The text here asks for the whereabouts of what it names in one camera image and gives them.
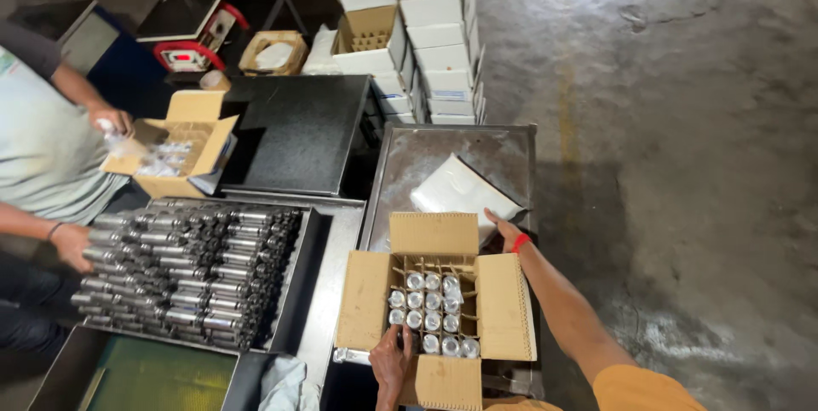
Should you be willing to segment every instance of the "black table surface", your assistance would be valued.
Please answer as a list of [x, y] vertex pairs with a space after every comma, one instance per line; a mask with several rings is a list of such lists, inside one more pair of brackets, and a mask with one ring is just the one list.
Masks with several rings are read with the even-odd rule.
[[222, 187], [340, 195], [368, 75], [232, 77], [225, 96], [247, 102]]
[[197, 31], [216, 0], [158, 0], [137, 29], [137, 39], [184, 35]]

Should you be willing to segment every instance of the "white plastic bag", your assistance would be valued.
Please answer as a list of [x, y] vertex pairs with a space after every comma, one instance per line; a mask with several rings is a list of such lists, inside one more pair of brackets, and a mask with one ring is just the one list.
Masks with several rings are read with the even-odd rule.
[[341, 68], [332, 57], [332, 44], [338, 31], [332, 31], [321, 25], [315, 40], [312, 42], [312, 50], [301, 68], [301, 75], [337, 75], [341, 74]]
[[477, 213], [480, 244], [491, 237], [496, 226], [486, 218], [488, 208], [503, 219], [511, 219], [523, 207], [514, 203], [465, 165], [457, 155], [449, 155], [443, 165], [412, 190], [412, 205], [424, 213], [460, 211]]
[[287, 64], [290, 55], [293, 52], [293, 46], [287, 42], [275, 42], [267, 46], [266, 49], [256, 55], [256, 66], [260, 70], [276, 69]]

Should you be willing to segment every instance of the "stainless steel table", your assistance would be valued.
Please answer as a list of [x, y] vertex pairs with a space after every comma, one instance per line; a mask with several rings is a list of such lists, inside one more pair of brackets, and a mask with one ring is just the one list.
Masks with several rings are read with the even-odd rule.
[[537, 125], [387, 124], [366, 212], [361, 249], [389, 251], [389, 213], [414, 211], [409, 195], [453, 152], [526, 208], [518, 223], [537, 233], [534, 211]]

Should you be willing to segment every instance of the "jeans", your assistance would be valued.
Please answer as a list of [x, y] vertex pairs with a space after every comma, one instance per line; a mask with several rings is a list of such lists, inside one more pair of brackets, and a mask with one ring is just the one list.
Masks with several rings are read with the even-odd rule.
[[78, 289], [76, 281], [38, 270], [0, 251], [0, 349], [34, 351], [56, 358], [70, 329], [38, 312], [42, 308], [76, 314], [71, 295]]

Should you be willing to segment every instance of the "man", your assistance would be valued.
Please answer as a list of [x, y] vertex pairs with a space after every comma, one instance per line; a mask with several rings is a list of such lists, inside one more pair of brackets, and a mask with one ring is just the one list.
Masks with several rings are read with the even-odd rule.
[[[639, 368], [633, 358], [605, 331], [602, 322], [559, 270], [555, 269], [527, 236], [509, 223], [497, 218], [488, 208], [486, 217], [497, 224], [505, 239], [505, 252], [517, 251], [520, 267], [534, 290], [548, 328], [560, 348], [579, 364], [594, 389], [600, 411], [704, 411], [678, 382], [667, 376]], [[404, 350], [397, 349], [399, 326], [392, 325], [369, 360], [378, 381], [378, 411], [395, 408], [397, 394], [412, 357], [412, 335], [403, 325]], [[507, 400], [484, 400], [491, 411], [540, 408], [559, 411], [540, 401], [516, 397]]]
[[[50, 241], [80, 273], [86, 224], [105, 209], [128, 177], [99, 170], [106, 156], [97, 120], [120, 134], [133, 127], [60, 59], [54, 42], [0, 20], [0, 233]], [[0, 348], [55, 356], [66, 330], [26, 310], [65, 307], [76, 290], [51, 273], [0, 253]]]

